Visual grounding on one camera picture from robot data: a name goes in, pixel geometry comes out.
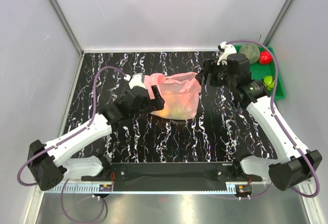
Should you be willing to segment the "pink plastic bag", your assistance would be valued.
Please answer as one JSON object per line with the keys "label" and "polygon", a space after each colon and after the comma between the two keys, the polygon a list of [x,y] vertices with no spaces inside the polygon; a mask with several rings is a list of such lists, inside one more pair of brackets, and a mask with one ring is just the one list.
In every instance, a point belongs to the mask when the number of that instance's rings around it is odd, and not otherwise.
{"label": "pink plastic bag", "polygon": [[165,76],[161,73],[146,75],[144,85],[149,96],[154,98],[151,87],[157,86],[160,96],[165,100],[164,108],[151,114],[174,120],[193,119],[196,116],[201,85],[196,80],[195,72]]}

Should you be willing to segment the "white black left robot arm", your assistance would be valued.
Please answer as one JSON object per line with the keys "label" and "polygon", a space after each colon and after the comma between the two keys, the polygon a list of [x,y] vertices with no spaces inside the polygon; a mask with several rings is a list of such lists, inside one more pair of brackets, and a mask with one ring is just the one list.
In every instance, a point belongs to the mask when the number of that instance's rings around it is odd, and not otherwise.
{"label": "white black left robot arm", "polygon": [[164,99],[156,86],[151,89],[154,98],[149,96],[147,89],[134,87],[67,134],[44,144],[39,140],[31,143],[28,168],[39,188],[47,191],[67,179],[110,180],[114,173],[107,157],[95,154],[87,158],[72,158],[72,155],[111,134],[135,115],[162,110]]}

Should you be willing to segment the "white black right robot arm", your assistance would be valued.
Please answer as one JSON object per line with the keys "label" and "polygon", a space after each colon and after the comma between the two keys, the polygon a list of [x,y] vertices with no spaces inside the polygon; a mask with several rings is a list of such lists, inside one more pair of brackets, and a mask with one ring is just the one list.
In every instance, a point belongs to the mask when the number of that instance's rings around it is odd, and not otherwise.
{"label": "white black right robot arm", "polygon": [[196,75],[201,85],[225,86],[234,100],[259,123],[274,147],[277,159],[247,156],[233,168],[233,176],[244,181],[250,175],[270,179],[281,191],[293,188],[315,176],[322,161],[318,150],[311,151],[287,125],[269,90],[252,79],[250,61],[244,54],[230,54],[226,59],[207,59]]}

